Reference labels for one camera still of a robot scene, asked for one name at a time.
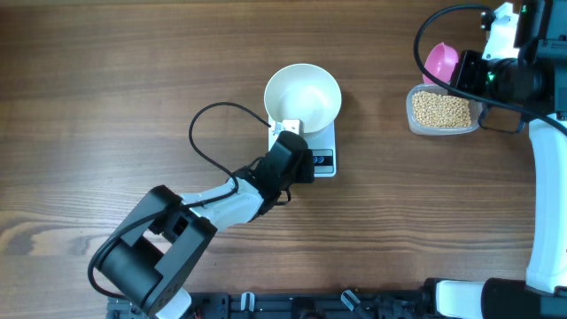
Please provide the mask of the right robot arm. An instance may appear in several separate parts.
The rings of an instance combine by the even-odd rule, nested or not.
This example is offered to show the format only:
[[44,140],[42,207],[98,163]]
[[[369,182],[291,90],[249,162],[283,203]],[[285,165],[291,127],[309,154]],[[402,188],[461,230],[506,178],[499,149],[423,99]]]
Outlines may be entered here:
[[529,129],[536,172],[535,232],[524,281],[429,279],[426,314],[446,318],[566,316],[566,3],[524,1],[509,41],[518,53],[464,51],[451,82],[424,66],[418,52],[426,28],[467,5],[432,14],[418,29],[413,52],[422,73],[449,93],[519,113]]

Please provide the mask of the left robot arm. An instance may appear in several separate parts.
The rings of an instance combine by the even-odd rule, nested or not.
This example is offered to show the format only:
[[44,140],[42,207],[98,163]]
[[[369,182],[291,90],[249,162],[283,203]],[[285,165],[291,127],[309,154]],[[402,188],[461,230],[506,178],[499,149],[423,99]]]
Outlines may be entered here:
[[181,318],[191,304],[183,284],[214,236],[264,215],[293,184],[314,179],[306,140],[284,131],[222,186],[182,196],[156,186],[97,249],[88,278],[99,271],[117,288],[114,298],[149,317]]

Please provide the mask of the pink plastic measuring scoop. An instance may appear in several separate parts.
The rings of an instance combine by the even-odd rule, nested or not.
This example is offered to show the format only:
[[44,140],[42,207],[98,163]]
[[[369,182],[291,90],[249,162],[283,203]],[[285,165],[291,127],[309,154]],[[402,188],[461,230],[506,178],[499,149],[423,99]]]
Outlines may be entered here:
[[445,43],[439,43],[431,50],[424,67],[436,78],[450,83],[458,62],[459,54],[456,49]]

